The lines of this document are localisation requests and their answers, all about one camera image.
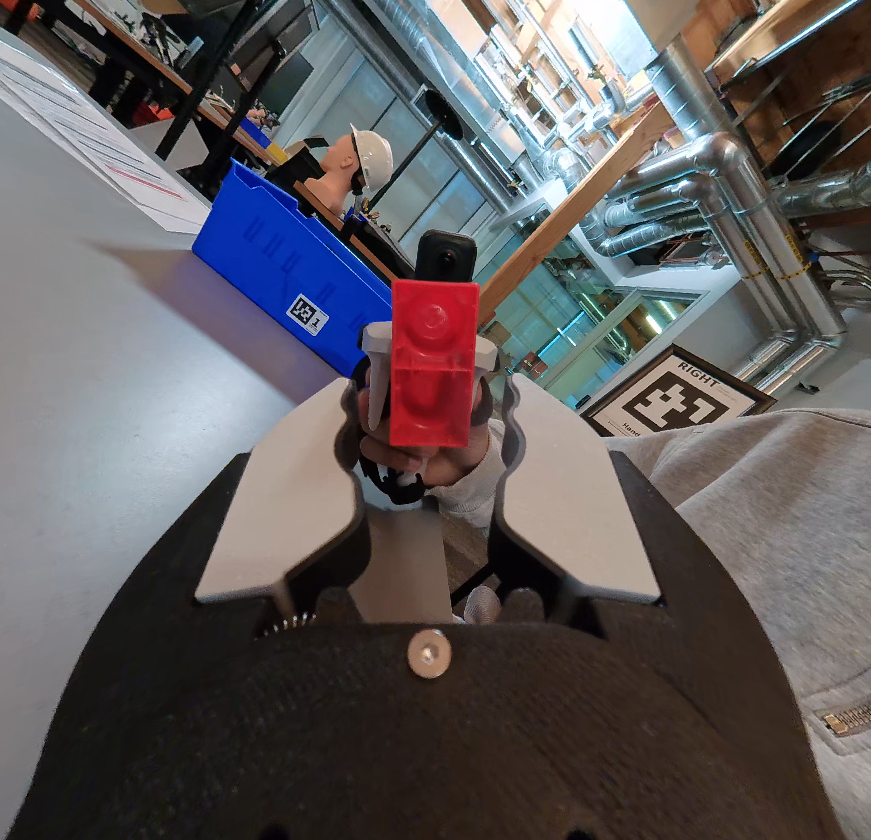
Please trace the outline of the mannequin head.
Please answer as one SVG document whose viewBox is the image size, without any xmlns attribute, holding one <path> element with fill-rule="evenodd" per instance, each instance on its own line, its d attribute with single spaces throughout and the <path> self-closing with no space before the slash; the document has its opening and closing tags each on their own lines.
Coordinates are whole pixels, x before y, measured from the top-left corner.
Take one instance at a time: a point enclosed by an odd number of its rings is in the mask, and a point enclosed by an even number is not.
<svg viewBox="0 0 871 840">
<path fill-rule="evenodd" d="M 328 148 L 321 160 L 323 175 L 308 178 L 304 187 L 332 214 L 342 216 L 350 195 L 361 195 L 366 186 L 353 134 L 346 134 Z"/>
</svg>

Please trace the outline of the blue bin with marker tag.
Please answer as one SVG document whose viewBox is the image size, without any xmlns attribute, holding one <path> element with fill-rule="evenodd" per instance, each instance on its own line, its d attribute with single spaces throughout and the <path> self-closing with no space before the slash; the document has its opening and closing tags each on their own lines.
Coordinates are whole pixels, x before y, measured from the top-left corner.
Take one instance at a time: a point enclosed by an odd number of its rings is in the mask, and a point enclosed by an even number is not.
<svg viewBox="0 0 871 840">
<path fill-rule="evenodd" d="M 391 319 L 389 284 L 235 160 L 192 252 L 344 377 L 364 358 L 361 328 Z"/>
</svg>

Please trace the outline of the printed paper sheet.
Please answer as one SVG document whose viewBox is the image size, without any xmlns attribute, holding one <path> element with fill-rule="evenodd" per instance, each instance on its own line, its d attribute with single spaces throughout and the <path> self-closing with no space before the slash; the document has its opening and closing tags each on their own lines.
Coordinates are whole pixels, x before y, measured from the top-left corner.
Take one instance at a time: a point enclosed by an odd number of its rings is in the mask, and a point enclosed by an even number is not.
<svg viewBox="0 0 871 840">
<path fill-rule="evenodd" d="M 69 79 L 2 43 L 2 102 L 163 229 L 200 232 L 209 208 Z"/>
</svg>

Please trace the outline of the silver ventilation duct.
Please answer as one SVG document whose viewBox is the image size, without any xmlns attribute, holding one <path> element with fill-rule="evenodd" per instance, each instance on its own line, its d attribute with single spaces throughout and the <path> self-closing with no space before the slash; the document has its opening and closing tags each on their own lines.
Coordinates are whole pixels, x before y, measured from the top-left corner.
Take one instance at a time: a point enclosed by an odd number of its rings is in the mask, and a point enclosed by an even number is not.
<svg viewBox="0 0 871 840">
<path fill-rule="evenodd" d="M 757 162 L 681 37 L 689 0 L 580 0 L 579 15 L 627 76 L 643 71 L 673 120 L 615 195 L 652 198 L 678 188 L 720 240 L 774 332 L 739 366 L 738 378 L 775 399 L 810 378 L 846 341 L 842 314 L 809 271 L 787 217 Z"/>
</svg>

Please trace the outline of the person's grey hoodie torso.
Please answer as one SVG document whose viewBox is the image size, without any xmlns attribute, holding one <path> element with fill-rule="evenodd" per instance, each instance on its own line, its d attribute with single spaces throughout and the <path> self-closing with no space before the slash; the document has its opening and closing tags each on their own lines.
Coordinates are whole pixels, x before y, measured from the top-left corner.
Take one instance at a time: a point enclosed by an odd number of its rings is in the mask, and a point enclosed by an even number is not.
<svg viewBox="0 0 871 840">
<path fill-rule="evenodd" d="M 799 408 L 611 439 L 730 574 L 778 654 L 846 838 L 869 838 L 869 412 Z"/>
</svg>

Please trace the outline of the person's right forearm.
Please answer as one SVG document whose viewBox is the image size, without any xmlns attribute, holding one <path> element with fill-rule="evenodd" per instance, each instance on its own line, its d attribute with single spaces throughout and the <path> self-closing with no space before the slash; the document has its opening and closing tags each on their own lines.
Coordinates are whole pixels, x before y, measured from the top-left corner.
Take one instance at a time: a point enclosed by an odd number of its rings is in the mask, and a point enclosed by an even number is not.
<svg viewBox="0 0 871 840">
<path fill-rule="evenodd" d="M 442 513 L 460 519 L 489 535 L 500 479 L 505 473 L 502 451 L 505 434 L 503 421 L 488 421 L 489 445 L 478 465 L 453 486 L 435 487 L 427 495 L 437 499 Z"/>
</svg>

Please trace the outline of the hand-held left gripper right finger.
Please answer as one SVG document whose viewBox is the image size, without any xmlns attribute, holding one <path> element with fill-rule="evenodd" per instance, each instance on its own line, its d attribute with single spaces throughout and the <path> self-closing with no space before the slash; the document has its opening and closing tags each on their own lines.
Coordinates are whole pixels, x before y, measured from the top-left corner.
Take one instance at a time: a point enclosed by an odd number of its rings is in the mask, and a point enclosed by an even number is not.
<svg viewBox="0 0 871 840">
<path fill-rule="evenodd" d="M 546 620 L 570 626 L 598 625 L 594 600 L 656 606 L 662 591 L 604 440 L 519 374 L 504 426 L 489 529 L 501 586 L 534 592 Z"/>
</svg>

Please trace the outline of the black floor lamp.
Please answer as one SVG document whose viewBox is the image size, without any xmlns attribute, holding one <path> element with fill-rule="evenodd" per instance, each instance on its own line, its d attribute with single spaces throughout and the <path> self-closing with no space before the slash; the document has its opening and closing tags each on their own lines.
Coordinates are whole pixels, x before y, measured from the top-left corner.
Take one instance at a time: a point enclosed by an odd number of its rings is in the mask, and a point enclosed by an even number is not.
<svg viewBox="0 0 871 840">
<path fill-rule="evenodd" d="M 433 122 L 416 145 L 410 150 L 408 155 L 394 169 L 386 184 L 379 188 L 372 199 L 369 200 L 366 215 L 370 218 L 375 216 L 375 208 L 385 197 L 388 190 L 394 185 L 397 179 L 407 171 L 412 161 L 416 159 L 422 149 L 432 138 L 437 134 L 443 134 L 445 137 L 451 138 L 454 141 L 461 141 L 464 138 L 463 122 L 443 95 L 441 95 L 437 90 L 429 88 L 423 95 L 423 101 L 430 116 L 432 116 Z"/>
</svg>

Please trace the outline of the red double square cup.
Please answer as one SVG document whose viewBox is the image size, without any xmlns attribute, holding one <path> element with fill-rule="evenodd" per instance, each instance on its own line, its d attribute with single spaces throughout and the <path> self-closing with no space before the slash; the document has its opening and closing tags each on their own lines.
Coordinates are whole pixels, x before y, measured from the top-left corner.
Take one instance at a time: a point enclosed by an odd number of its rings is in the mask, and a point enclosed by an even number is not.
<svg viewBox="0 0 871 840">
<path fill-rule="evenodd" d="M 467 446 L 479 299 L 475 283 L 394 283 L 388 415 L 392 445 Z"/>
</svg>

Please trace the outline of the framed marker poster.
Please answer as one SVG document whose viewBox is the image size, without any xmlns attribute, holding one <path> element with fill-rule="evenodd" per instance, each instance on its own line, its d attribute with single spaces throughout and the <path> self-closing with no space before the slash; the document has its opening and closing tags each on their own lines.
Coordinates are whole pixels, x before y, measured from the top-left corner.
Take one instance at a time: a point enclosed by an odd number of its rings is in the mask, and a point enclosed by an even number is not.
<svg viewBox="0 0 871 840">
<path fill-rule="evenodd" d="M 579 415 L 605 438 L 641 438 L 753 416 L 775 398 L 671 345 Z"/>
</svg>

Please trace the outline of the wooden post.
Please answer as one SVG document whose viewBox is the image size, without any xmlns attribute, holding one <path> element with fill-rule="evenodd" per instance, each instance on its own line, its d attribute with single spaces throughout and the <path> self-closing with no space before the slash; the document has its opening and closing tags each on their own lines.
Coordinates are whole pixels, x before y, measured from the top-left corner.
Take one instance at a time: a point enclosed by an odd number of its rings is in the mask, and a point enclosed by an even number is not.
<svg viewBox="0 0 871 840">
<path fill-rule="evenodd" d="M 661 102 L 646 108 L 643 117 L 619 139 L 579 185 L 505 260 L 481 290 L 478 326 L 538 268 L 551 250 L 602 200 L 605 194 L 642 159 L 673 126 Z"/>
</svg>

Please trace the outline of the white hard hat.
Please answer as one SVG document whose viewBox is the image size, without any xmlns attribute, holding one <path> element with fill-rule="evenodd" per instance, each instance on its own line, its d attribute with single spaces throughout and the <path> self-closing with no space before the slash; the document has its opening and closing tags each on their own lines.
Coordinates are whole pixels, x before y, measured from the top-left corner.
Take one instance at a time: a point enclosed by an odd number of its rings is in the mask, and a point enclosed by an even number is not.
<svg viewBox="0 0 871 840">
<path fill-rule="evenodd" d="M 389 142 L 371 130 L 359 130 L 350 124 L 358 168 L 352 176 L 352 192 L 362 195 L 381 190 L 394 174 L 393 151 Z"/>
</svg>

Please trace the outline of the wooden-edged background desk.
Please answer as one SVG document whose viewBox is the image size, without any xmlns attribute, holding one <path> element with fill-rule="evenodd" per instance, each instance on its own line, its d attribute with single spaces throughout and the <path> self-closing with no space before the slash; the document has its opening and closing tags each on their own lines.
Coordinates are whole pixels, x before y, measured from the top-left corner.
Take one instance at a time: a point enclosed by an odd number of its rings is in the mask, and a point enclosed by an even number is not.
<svg viewBox="0 0 871 840">
<path fill-rule="evenodd" d="M 50 18 L 105 54 L 106 62 L 90 89 L 100 105 L 108 105 L 109 93 L 120 88 L 121 69 L 149 90 L 166 90 L 174 100 L 185 104 L 198 84 L 187 82 L 160 59 L 157 49 L 143 44 L 137 33 L 128 32 L 125 21 L 117 18 L 117 7 L 129 9 L 129 20 L 138 18 L 137 4 L 138 0 L 19 0 L 10 13 L 9 32 L 19 34 L 30 9 L 38 5 Z"/>
</svg>

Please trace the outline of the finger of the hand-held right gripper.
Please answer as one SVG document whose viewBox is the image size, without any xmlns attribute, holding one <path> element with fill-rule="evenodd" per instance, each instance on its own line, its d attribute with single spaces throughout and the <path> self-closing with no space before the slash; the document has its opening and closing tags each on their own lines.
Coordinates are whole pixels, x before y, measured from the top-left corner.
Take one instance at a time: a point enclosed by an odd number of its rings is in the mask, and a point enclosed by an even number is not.
<svg viewBox="0 0 871 840">
<path fill-rule="evenodd" d="M 369 405 L 367 426 L 370 432 L 378 428 L 385 412 L 391 378 L 393 323 L 378 321 L 362 329 L 361 349 L 369 358 Z"/>
<path fill-rule="evenodd" d="M 493 397 L 486 377 L 498 371 L 497 346 L 484 337 L 475 340 L 474 388 L 472 419 L 489 419 L 493 412 Z"/>
</svg>

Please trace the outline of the person's right hand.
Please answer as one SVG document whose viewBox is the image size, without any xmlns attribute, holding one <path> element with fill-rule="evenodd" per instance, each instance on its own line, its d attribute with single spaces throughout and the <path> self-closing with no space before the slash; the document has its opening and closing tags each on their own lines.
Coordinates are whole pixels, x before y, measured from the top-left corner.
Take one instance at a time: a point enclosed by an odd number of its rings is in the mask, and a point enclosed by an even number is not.
<svg viewBox="0 0 871 840">
<path fill-rule="evenodd" d="M 394 446 L 389 442 L 389 419 L 382 418 L 376 430 L 368 425 L 369 380 L 368 361 L 364 374 L 355 377 L 358 399 L 359 454 L 383 468 L 398 473 L 419 474 L 425 486 L 450 487 L 471 475 L 485 460 L 501 458 L 504 430 L 496 421 L 486 420 L 470 428 L 465 447 Z"/>
</svg>

